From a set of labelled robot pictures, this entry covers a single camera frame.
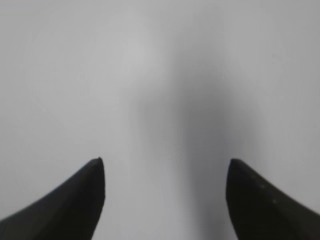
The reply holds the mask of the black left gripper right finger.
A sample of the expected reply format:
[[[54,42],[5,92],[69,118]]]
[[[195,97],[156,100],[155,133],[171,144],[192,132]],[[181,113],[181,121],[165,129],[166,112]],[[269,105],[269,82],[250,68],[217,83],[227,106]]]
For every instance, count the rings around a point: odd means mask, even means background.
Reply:
[[[240,159],[231,159],[225,197],[239,240],[318,240],[320,216]]]

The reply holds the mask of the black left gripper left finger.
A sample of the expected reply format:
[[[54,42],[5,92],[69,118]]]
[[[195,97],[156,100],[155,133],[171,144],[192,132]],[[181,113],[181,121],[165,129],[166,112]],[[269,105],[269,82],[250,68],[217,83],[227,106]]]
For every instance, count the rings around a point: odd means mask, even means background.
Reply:
[[[90,240],[106,197],[103,160],[90,160],[53,191],[0,221],[2,240]]]

